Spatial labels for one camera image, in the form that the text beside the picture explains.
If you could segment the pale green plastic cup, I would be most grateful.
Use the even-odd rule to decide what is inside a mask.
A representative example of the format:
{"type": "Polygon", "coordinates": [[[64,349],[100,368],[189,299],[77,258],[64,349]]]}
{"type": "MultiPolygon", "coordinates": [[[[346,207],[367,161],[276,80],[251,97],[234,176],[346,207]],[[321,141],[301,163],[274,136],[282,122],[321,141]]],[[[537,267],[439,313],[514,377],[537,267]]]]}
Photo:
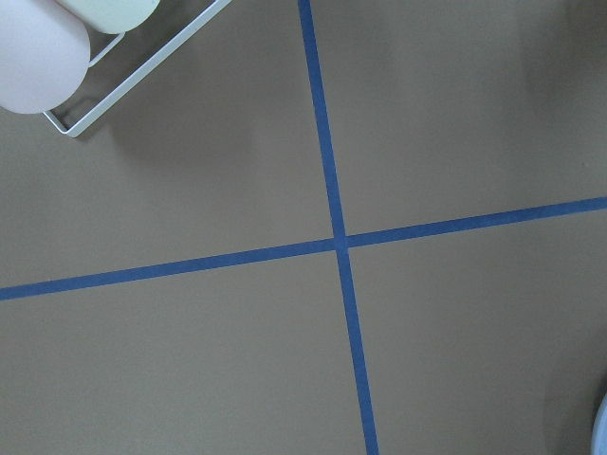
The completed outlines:
{"type": "Polygon", "coordinates": [[[138,27],[157,9],[159,0],[59,0],[58,3],[96,31],[120,34],[138,27]]]}

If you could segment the blue plastic plate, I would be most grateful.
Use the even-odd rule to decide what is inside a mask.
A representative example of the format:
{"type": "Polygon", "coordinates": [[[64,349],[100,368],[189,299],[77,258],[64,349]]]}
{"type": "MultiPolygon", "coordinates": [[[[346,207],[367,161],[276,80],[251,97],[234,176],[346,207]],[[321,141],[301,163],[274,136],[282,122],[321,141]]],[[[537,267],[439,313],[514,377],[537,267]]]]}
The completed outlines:
{"type": "Polygon", "coordinates": [[[604,395],[595,416],[590,454],[607,454],[607,394],[604,395]]]}

